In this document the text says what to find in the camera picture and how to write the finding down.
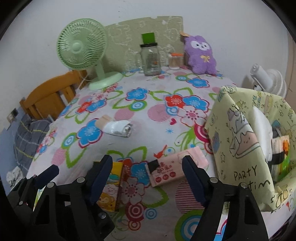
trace white fan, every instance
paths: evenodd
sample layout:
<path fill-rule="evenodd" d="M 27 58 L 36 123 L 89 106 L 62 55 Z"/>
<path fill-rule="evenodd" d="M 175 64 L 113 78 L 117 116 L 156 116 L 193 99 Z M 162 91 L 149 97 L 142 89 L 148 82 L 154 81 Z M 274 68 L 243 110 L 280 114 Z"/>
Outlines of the white fan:
<path fill-rule="evenodd" d="M 254 89 L 286 97 L 287 85 L 278 70 L 268 69 L 265 71 L 261 65 L 254 64 L 251 68 L 251 76 L 258 84 Z"/>

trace cartoon monkey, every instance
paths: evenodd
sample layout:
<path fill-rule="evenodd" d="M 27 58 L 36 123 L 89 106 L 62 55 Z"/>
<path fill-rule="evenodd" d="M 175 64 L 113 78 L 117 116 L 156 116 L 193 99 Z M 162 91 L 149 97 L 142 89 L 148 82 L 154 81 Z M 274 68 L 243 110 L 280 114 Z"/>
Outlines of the cartoon monkey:
<path fill-rule="evenodd" d="M 113 211 L 115 208 L 115 199 L 103 192 L 97 201 L 97 204 L 104 210 Z"/>
<path fill-rule="evenodd" d="M 111 197 L 116 197 L 118 192 L 118 187 L 115 184 L 106 184 L 103 192 L 109 194 Z"/>

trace folded white cloth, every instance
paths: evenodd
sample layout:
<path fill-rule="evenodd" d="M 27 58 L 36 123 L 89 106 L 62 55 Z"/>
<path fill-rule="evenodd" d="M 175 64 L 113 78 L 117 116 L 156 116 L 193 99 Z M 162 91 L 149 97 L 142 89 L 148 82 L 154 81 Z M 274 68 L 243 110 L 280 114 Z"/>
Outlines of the folded white cloth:
<path fill-rule="evenodd" d="M 131 135 L 132 124 L 128 120 L 110 121 L 104 128 L 103 132 L 120 137 L 129 137 Z"/>

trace purple plush toy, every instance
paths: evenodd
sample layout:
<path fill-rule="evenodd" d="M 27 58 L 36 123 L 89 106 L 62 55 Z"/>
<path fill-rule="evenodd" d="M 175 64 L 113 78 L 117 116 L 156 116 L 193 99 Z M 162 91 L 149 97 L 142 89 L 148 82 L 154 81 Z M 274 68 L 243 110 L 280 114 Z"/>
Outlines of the purple plush toy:
<path fill-rule="evenodd" d="M 216 75 L 216 60 L 213 57 L 211 46 L 201 36 L 185 37 L 184 50 L 189 55 L 188 64 L 195 74 Z"/>

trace black jar lid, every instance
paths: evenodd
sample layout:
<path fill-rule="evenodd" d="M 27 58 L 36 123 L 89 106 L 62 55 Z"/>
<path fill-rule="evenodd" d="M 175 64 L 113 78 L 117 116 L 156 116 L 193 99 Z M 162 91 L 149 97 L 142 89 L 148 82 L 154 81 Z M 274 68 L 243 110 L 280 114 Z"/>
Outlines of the black jar lid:
<path fill-rule="evenodd" d="M 141 44 L 141 45 L 140 45 L 141 48 L 154 47 L 154 46 L 157 46 L 157 43 Z"/>

